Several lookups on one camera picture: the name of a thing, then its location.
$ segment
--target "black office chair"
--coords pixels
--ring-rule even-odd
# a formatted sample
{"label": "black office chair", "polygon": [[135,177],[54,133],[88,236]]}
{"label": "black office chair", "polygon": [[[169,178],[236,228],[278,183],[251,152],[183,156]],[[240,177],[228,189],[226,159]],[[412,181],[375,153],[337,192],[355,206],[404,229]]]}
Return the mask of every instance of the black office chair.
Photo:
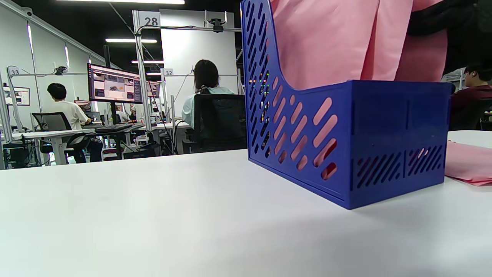
{"label": "black office chair", "polygon": [[[50,113],[32,113],[32,116],[36,119],[38,126],[34,128],[36,131],[38,128],[41,132],[51,131],[68,131],[72,130],[70,123],[66,116],[62,112],[50,112]],[[84,140],[85,134],[74,134],[67,142],[67,148],[86,148],[89,146],[90,139]],[[47,143],[43,143],[40,146],[41,153],[49,154],[53,152],[53,147]]]}
{"label": "black office chair", "polygon": [[480,99],[473,101],[457,114],[452,114],[449,122],[450,131],[481,130],[480,119],[484,113],[490,110],[492,99]]}
{"label": "black office chair", "polygon": [[244,95],[196,95],[194,109],[193,141],[183,142],[185,154],[247,148]]}

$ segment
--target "black hair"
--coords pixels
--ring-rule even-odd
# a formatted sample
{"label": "black hair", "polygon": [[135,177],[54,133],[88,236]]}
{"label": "black hair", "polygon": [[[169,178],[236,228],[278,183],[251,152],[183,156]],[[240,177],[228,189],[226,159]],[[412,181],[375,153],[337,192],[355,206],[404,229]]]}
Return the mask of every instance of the black hair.
{"label": "black hair", "polygon": [[48,92],[55,100],[63,100],[66,98],[66,88],[62,84],[52,83],[48,86]]}
{"label": "black hair", "polygon": [[200,60],[195,65],[195,88],[202,94],[210,94],[203,88],[218,87],[218,69],[214,63],[208,60]]}
{"label": "black hair", "polygon": [[492,68],[484,65],[473,65],[465,68],[464,73],[477,72],[478,78],[484,82],[492,80]]}

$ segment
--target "pink fabric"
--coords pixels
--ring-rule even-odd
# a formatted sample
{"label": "pink fabric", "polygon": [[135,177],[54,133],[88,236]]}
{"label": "pink fabric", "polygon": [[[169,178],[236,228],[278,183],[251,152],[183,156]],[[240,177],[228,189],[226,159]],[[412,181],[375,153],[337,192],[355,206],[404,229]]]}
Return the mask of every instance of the pink fabric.
{"label": "pink fabric", "polygon": [[395,80],[413,0],[380,0],[362,80]]}
{"label": "pink fabric", "polygon": [[271,0],[280,67],[305,90],[351,79],[437,82],[447,36],[406,37],[410,12],[442,0]]}
{"label": "pink fabric", "polygon": [[361,78],[379,0],[273,3],[280,66],[289,85],[305,90]]}
{"label": "pink fabric", "polygon": [[492,149],[448,141],[445,174],[474,186],[492,185]]}
{"label": "pink fabric", "polygon": [[[442,0],[415,0],[412,11],[422,10]],[[395,77],[397,81],[439,82],[446,65],[446,31],[428,37],[407,36]]]}

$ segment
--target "keyboard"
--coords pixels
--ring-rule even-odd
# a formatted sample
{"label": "keyboard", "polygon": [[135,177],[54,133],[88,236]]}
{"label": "keyboard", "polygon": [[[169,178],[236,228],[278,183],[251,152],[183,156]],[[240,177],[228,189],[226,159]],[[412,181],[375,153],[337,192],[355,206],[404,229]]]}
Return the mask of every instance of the keyboard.
{"label": "keyboard", "polygon": [[119,132],[128,128],[131,128],[135,125],[133,124],[117,124],[117,125],[111,125],[111,126],[105,126],[101,128],[97,128],[95,130],[96,133],[102,134],[102,133],[115,133]]}

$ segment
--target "white partition wall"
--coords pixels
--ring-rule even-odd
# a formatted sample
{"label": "white partition wall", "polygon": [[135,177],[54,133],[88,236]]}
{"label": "white partition wall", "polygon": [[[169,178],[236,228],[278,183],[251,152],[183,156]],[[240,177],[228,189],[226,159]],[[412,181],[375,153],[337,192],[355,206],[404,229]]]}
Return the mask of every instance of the white partition wall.
{"label": "white partition wall", "polygon": [[[205,12],[186,10],[161,9],[161,24],[163,26],[203,27]],[[224,13],[208,12],[208,18],[224,19]],[[234,28],[234,14],[228,13],[229,22],[224,27]],[[236,74],[236,43],[232,32],[214,33],[212,31],[162,30],[162,51],[166,68],[174,69],[174,74],[188,74],[191,67],[199,60],[210,60],[217,65],[220,74]],[[167,93],[176,96],[184,77],[166,79]],[[183,89],[175,100],[176,114],[181,116],[181,109],[187,96],[194,93],[194,78],[186,78]],[[235,76],[221,77],[220,86],[227,87],[233,92],[238,91]]]}
{"label": "white partition wall", "polygon": [[[2,38],[0,43],[0,74],[2,81],[4,83],[8,82],[6,72],[8,66],[18,66],[29,73],[34,73],[27,21],[2,6],[0,6],[0,37]],[[35,79],[34,77],[16,77],[13,82],[14,86],[31,89],[31,106],[19,106],[20,118],[23,124],[30,128],[32,127],[30,112],[39,111]],[[10,123],[17,125],[12,115],[13,109],[12,107],[9,108]]]}
{"label": "white partition wall", "polygon": [[[33,53],[31,52],[28,20],[31,22],[30,31]],[[25,70],[20,73],[53,73],[56,66],[67,66],[70,62],[71,73],[87,72],[89,59],[95,64],[104,64],[104,58],[86,48],[79,42],[53,28],[35,15],[25,17],[20,6],[11,0],[0,0],[0,73],[3,82],[7,82],[6,67],[13,65]],[[67,88],[67,101],[89,99],[87,75],[81,76],[46,76],[13,78],[16,87],[31,89],[31,105],[19,106],[19,115],[25,127],[32,129],[32,112],[46,111],[53,100],[46,88],[56,82]],[[94,105],[102,111],[106,103]],[[10,122],[17,125],[10,107]]]}

